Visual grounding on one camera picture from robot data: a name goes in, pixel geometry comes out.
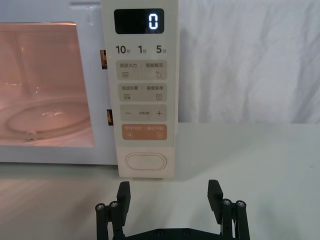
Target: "white table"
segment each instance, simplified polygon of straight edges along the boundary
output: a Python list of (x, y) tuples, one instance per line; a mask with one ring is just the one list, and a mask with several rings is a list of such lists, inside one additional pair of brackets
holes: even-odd
[(130, 181), (124, 233), (219, 233), (209, 179), (247, 203), (252, 240), (319, 239), (320, 126), (180, 123), (176, 176), (126, 179), (115, 166), (0, 164), (1, 240), (95, 240), (95, 205)]

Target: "gray curtain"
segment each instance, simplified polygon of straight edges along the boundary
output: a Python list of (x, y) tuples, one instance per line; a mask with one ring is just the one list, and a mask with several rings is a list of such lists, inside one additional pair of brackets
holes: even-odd
[(179, 3), (180, 122), (320, 121), (320, 0)]

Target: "button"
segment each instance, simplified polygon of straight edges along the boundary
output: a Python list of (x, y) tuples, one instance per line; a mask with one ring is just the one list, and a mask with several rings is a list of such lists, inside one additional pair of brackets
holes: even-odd
[(123, 124), (122, 138), (124, 140), (167, 140), (167, 125), (165, 124)]
[(118, 60), (116, 76), (119, 80), (166, 80), (166, 60)]
[(118, 95), (122, 102), (164, 102), (167, 100), (165, 83), (120, 83)]
[(125, 158), (126, 165), (133, 170), (160, 171), (167, 165), (166, 158), (158, 153), (131, 153)]
[(165, 122), (166, 105), (120, 105), (120, 116), (124, 122)]

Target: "microwave control panel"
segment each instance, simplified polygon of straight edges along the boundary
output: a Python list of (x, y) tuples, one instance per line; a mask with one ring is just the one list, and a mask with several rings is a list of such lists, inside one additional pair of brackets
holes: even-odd
[(178, 0), (102, 0), (121, 177), (174, 175), (178, 122)]

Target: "digital display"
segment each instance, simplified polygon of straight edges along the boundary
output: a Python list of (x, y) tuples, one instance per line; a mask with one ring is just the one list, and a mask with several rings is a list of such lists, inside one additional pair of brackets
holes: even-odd
[(162, 34), (165, 12), (161, 8), (117, 9), (114, 23), (117, 34)]

